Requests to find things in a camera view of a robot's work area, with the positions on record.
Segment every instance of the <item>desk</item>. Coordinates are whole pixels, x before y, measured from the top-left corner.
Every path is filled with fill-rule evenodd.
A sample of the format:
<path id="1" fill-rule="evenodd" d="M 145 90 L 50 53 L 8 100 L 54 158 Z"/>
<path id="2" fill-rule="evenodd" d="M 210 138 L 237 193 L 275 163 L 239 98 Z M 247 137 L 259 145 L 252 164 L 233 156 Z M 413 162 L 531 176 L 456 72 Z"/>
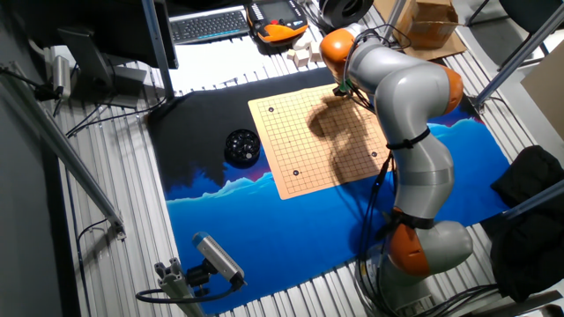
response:
<path id="1" fill-rule="evenodd" d="M 362 23 L 376 26 L 382 24 L 382 20 L 377 12 L 371 9 Z M 314 27 L 309 32 L 312 32 L 317 41 L 321 39 L 321 34 Z M 229 42 L 234 49 L 254 45 L 248 37 Z M 188 92 L 244 85 L 267 77 L 323 67 L 318 63 L 296 69 L 292 61 L 286 60 L 277 48 L 273 49 L 272 54 L 261 57 L 261 62 L 261 69 L 238 77 L 236 82 L 215 87 L 189 87 Z M 445 63 L 462 75 L 465 93 L 468 95 L 478 94 L 489 80 L 471 51 L 448 57 Z M 130 63 L 127 66 L 150 70 L 141 63 Z M 158 71 L 152 73 L 148 82 L 155 87 L 162 87 Z M 186 92 L 176 92 L 177 95 L 184 93 Z M 139 101 L 140 108 L 147 108 L 151 104 L 150 100 Z M 93 106 L 89 105 L 73 109 L 63 107 L 56 120 L 60 129 L 67 131 L 92 110 Z M 104 110 L 103 107 L 100 116 L 107 118 L 129 111 L 117 108 Z M 521 127 L 519 119 L 507 106 L 489 100 L 484 111 L 483 120 L 508 160 L 512 161 L 523 147 L 532 145 L 528 131 Z M 155 262 L 167 262 L 170 257 L 178 255 L 152 143 L 142 118 L 133 115 L 115 122 L 104 122 L 101 127 L 84 130 L 78 137 L 71 139 L 71 142 L 102 189 L 107 192 L 113 205 L 119 207 L 128 233 L 124 242 L 107 239 L 104 233 L 108 229 L 101 225 L 102 230 L 88 232 L 81 241 L 82 249 L 90 255 L 86 260 L 86 286 L 79 282 L 79 277 L 77 278 L 83 315 L 87 315 L 83 289 L 88 287 L 93 315 L 107 313 L 118 316 L 182 316 L 175 306 L 151 306 L 138 303 L 134 297 L 136 291 L 157 287 L 157 277 L 152 267 Z M 62 176 L 63 183 L 66 183 L 65 176 Z M 88 201 L 82 188 L 73 179 L 70 184 L 77 211 L 78 229 L 102 220 L 102 215 L 92 202 Z M 64 197 L 68 210 L 70 200 L 67 188 L 64 190 Z M 67 216 L 71 223 L 71 214 L 67 212 Z M 491 243 L 481 225 L 474 225 L 468 230 L 474 240 L 474 255 L 460 267 L 434 276 L 434 295 L 450 297 L 468 287 L 493 281 L 487 256 Z M 75 254 L 76 245 L 71 243 Z M 310 312 L 313 312 L 311 315 L 316 313 L 319 316 L 335 316 L 338 313 L 342 316 L 366 315 L 362 305 L 365 299 L 359 296 L 355 289 L 355 270 L 353 263 L 344 263 L 304 284 L 238 307 L 233 310 L 233 314 L 230 312 L 222 315 L 247 316 L 247 312 L 250 316 L 272 316 L 279 312 L 281 315 L 300 317 L 308 316 Z"/>

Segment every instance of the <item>monitor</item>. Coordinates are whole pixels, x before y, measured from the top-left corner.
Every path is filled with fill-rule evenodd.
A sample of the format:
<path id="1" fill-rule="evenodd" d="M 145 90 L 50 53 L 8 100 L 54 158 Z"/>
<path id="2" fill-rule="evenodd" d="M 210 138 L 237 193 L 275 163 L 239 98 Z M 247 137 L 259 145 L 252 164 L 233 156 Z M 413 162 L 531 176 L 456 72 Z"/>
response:
<path id="1" fill-rule="evenodd" d="M 168 68 L 176 69 L 167 4 L 164 0 L 154 3 Z M 61 27 L 84 27 L 92 31 L 101 53 L 159 67 L 141 0 L 11 0 L 11 10 L 28 37 L 41 48 L 66 45 L 58 32 Z"/>

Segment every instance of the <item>grid lines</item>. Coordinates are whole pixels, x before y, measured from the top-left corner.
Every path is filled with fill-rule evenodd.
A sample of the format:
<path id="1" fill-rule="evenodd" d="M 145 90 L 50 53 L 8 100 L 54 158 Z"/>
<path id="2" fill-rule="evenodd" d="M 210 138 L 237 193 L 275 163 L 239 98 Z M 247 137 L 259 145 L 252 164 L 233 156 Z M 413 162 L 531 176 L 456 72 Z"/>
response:
<path id="1" fill-rule="evenodd" d="M 249 102 L 282 199 L 377 175 L 387 157 L 376 116 L 333 87 Z"/>

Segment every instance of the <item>computer monitor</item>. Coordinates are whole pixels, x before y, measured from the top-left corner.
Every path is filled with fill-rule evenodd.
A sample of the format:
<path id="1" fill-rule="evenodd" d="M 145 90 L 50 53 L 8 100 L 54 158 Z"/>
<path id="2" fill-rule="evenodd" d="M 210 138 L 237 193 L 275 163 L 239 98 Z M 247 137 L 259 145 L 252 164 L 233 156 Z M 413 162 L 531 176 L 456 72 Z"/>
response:
<path id="1" fill-rule="evenodd" d="M 164 0 L 154 0 L 168 67 L 178 68 Z M 159 67 L 141 0 L 12 0 L 11 13 L 40 47 L 66 45 L 80 68 L 73 99 L 135 107 L 144 70 L 110 64 L 104 55 Z"/>

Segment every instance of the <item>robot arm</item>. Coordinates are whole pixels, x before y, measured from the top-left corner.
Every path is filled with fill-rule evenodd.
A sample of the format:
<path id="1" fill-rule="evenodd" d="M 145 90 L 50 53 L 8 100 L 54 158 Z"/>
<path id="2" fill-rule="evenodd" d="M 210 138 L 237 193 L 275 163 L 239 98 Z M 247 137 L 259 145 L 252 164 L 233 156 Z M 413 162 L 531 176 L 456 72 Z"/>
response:
<path id="1" fill-rule="evenodd" d="M 345 59 L 360 33 L 348 26 L 321 43 L 323 60 L 338 83 Z M 460 76 L 441 65 L 396 52 L 368 39 L 348 63 L 351 82 L 374 98 L 382 131 L 397 162 L 393 214 L 403 219 L 390 234 L 385 275 L 411 284 L 454 268 L 472 252 L 469 233 L 456 222 L 434 222 L 454 184 L 447 147 L 429 134 L 427 121 L 447 114 L 460 102 Z"/>

